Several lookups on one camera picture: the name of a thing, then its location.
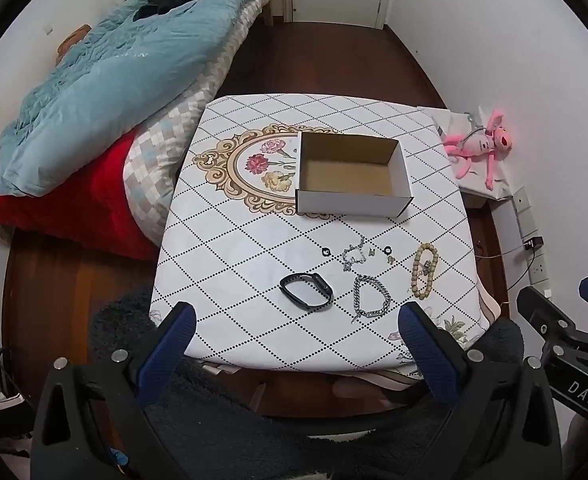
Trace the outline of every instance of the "white tablecloth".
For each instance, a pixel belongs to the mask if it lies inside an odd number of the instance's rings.
[[[398,139],[413,202],[395,219],[296,215],[292,176],[301,128]],[[367,260],[345,271],[340,255],[361,235]],[[416,301],[461,345],[471,345],[490,322],[479,304],[461,195],[428,115],[341,96],[220,98],[207,106],[181,170],[152,319],[164,318],[177,301],[192,304],[197,334],[186,354],[208,362],[325,372],[397,368],[411,362],[395,332],[398,308],[414,299],[411,264],[421,242],[434,243],[440,260],[429,298]],[[386,246],[394,260],[383,254]],[[323,256],[323,247],[331,256]],[[278,289],[292,272],[324,277],[334,291],[331,307],[306,312],[292,304]],[[357,274],[385,285],[388,314],[353,322]],[[360,299],[366,310],[382,303],[367,285]]]

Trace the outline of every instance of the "watch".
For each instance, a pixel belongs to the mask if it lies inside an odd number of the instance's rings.
[[[317,288],[317,290],[327,298],[327,301],[320,305],[306,304],[298,296],[287,290],[288,284],[298,281],[309,281],[314,283],[315,288]],[[329,305],[333,299],[333,290],[331,290],[331,286],[329,286],[329,284],[317,272],[314,272],[313,274],[309,274],[308,272],[296,272],[294,274],[290,274],[280,280],[279,287],[281,292],[287,296],[289,301],[300,308],[304,308],[305,310],[315,310],[317,308],[322,308]]]

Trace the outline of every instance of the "storage box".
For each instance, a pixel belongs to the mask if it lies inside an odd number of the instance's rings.
[[[300,132],[298,140],[298,213],[395,218],[410,204],[397,140],[316,132]]]

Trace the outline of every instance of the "power strip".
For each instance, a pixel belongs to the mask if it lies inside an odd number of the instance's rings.
[[[542,240],[536,219],[534,208],[524,187],[521,187],[512,197],[514,202],[514,211],[519,223],[520,238],[525,244],[527,241],[540,238]],[[530,270],[530,283],[546,298],[552,297],[552,289],[549,281],[548,266],[545,261],[545,245],[536,247],[527,257]]]

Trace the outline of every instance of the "red blanket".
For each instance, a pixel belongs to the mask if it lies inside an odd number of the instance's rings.
[[[138,260],[157,260],[158,247],[141,232],[125,197],[123,167],[136,129],[40,197],[0,196],[0,224],[74,240]]]

